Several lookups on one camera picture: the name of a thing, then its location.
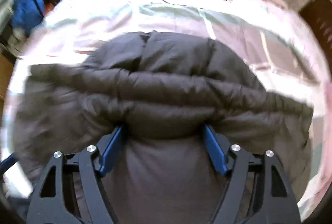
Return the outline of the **blue jacket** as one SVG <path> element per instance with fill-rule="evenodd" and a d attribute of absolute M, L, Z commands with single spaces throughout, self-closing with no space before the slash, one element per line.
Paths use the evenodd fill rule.
<path fill-rule="evenodd" d="M 43 0 L 13 0 L 12 27 L 22 30 L 25 37 L 29 37 L 43 19 Z"/>

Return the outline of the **patterned bed sheet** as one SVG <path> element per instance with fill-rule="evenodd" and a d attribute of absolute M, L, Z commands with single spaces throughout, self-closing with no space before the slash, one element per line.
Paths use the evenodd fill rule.
<path fill-rule="evenodd" d="M 112 38 L 154 30 L 221 41 L 267 90 L 313 107 L 311 174 L 298 202 L 307 218 L 331 181 L 326 156 L 331 75 L 309 25 L 293 10 L 263 0 L 62 0 L 17 50 L 5 98 L 2 157 L 13 152 L 14 119 L 31 65 L 77 65 Z"/>

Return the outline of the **olive grey puffer coat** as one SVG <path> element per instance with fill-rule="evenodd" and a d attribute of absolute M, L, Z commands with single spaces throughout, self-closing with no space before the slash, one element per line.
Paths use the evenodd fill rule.
<path fill-rule="evenodd" d="M 206 223 L 225 180 L 201 142 L 206 125 L 247 151 L 274 151 L 300 199 L 310 178 L 313 111 L 268 92 L 231 49 L 179 33 L 128 33 L 70 67 L 34 65 L 13 146 L 36 183 L 51 155 L 115 127 L 128 138 L 103 180 L 120 223 Z"/>

